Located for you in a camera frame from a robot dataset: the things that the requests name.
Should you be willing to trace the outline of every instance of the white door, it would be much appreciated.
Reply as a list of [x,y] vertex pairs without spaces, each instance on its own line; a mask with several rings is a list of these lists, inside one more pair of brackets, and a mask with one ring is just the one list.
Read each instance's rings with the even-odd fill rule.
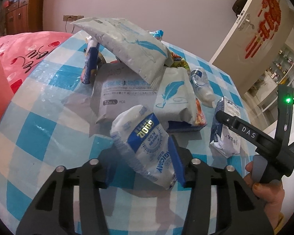
[[294,24],[286,0],[248,0],[210,62],[229,74],[243,95],[272,61]]

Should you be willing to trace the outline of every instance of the human hand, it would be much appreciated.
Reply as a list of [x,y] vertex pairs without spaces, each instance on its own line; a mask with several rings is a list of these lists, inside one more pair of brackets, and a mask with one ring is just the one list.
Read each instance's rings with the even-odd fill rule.
[[[251,172],[253,169],[253,162],[248,163],[245,169],[246,171]],[[244,181],[250,188],[252,188],[253,193],[257,197],[267,202],[264,210],[273,229],[275,229],[279,223],[279,213],[281,212],[284,199],[282,182],[279,185],[255,183],[251,178],[251,173],[244,177]]]

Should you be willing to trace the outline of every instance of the door handle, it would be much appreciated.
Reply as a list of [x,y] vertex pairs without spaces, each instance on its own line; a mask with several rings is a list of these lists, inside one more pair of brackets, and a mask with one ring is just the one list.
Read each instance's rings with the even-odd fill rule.
[[249,25],[251,25],[251,28],[254,30],[255,29],[255,26],[248,20],[248,19],[245,19],[245,21],[249,24]]
[[243,17],[243,19],[241,20],[241,22],[240,22],[240,24],[239,24],[239,28],[238,28],[239,31],[243,30],[245,24],[249,24],[249,25],[251,25],[251,28],[252,28],[252,29],[255,29],[254,24],[252,24],[251,21],[250,21],[249,19],[250,19],[250,13],[247,13],[247,14]]

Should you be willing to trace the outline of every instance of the drawer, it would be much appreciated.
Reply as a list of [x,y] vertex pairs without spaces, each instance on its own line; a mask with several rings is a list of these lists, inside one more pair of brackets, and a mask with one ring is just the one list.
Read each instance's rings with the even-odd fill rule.
[[28,4],[28,0],[20,0],[19,2],[20,2],[19,7]]
[[17,8],[18,8],[18,1],[15,2],[15,3],[12,3],[9,7],[7,7],[7,8],[5,9],[5,13],[7,14],[7,13],[9,13],[9,12],[11,12],[11,11],[16,10]]

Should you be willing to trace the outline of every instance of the white wall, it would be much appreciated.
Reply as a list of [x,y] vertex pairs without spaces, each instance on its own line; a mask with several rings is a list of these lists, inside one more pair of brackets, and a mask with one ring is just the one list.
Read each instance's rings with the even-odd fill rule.
[[44,30],[64,32],[63,15],[124,17],[146,30],[162,29],[165,41],[209,61],[235,23],[235,1],[44,0]]

